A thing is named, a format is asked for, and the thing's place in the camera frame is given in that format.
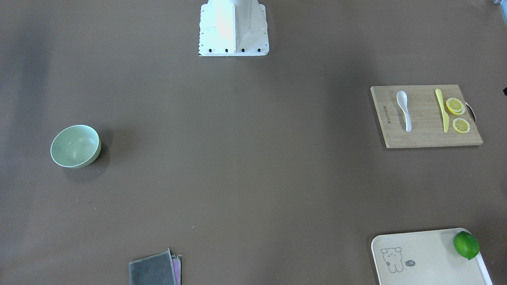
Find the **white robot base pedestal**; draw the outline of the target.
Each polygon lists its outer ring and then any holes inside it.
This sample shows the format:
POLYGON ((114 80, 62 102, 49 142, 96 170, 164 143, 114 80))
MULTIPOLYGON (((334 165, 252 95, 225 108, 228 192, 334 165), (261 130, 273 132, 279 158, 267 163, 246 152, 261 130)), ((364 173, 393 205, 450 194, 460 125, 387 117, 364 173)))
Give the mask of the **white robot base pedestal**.
POLYGON ((269 54, 266 7, 257 0, 209 0, 200 7, 198 55, 269 54))

